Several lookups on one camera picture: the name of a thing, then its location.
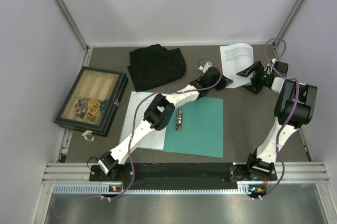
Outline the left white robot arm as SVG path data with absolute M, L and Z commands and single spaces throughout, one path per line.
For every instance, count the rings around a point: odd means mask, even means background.
M 178 107 L 206 96 L 210 89 L 222 90 L 233 83 L 233 80 L 225 77 L 216 67 L 200 66 L 199 69 L 203 75 L 191 81 L 183 89 L 172 94 L 149 95 L 154 98 L 146 108 L 141 122 L 137 124 L 136 115 L 134 115 L 131 133 L 98 159 L 97 166 L 106 179 L 116 179 L 120 172 L 118 166 L 125 164 L 146 136 L 153 131 L 165 129 Z

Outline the teal file folder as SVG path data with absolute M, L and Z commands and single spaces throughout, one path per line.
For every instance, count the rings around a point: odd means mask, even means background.
M 166 127 L 164 151 L 179 154 L 223 157 L 224 104 L 219 98 L 204 97 L 183 105 L 182 129 L 175 129 L 175 111 Z

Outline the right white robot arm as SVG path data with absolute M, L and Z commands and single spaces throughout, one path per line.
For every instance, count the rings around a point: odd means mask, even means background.
M 230 166 L 230 176 L 234 181 L 276 179 L 274 164 L 278 153 L 286 141 L 313 117 L 318 88 L 288 78 L 288 68 L 287 63 L 274 59 L 267 67 L 256 62 L 237 73 L 240 77 L 250 77 L 248 91 L 258 94 L 267 87 L 279 96 L 274 108 L 275 121 L 265 141 L 249 155 L 245 165 Z

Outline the white paper sheet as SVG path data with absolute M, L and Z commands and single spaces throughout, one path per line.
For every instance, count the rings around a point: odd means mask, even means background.
M 220 56 L 223 75 L 233 83 L 226 88 L 238 88 L 250 85 L 249 77 L 238 76 L 237 73 L 245 70 L 254 63 L 253 47 L 246 43 L 236 43 L 227 46 L 220 46 Z
M 138 104 L 150 94 L 151 93 L 149 92 L 136 92 L 136 91 L 131 92 L 126 115 L 124 118 L 121 136 L 119 139 L 119 144 L 132 133 L 135 110 Z M 145 110 L 150 105 L 153 98 L 154 96 L 148 98 L 144 103 L 140 105 L 140 108 L 138 109 L 136 115 L 135 128 L 137 128 L 137 126 L 140 125 L 141 121 L 144 118 Z M 166 129 L 163 129 L 161 131 L 153 130 L 150 134 L 146 135 L 146 137 L 143 138 L 138 148 L 150 150 L 164 150 L 165 133 Z

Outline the black folder clip mechanism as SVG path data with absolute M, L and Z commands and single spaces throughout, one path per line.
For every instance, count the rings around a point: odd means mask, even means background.
M 175 117 L 175 130 L 181 131 L 182 130 L 182 122 L 183 122 L 183 111 L 182 109 L 178 108 Z

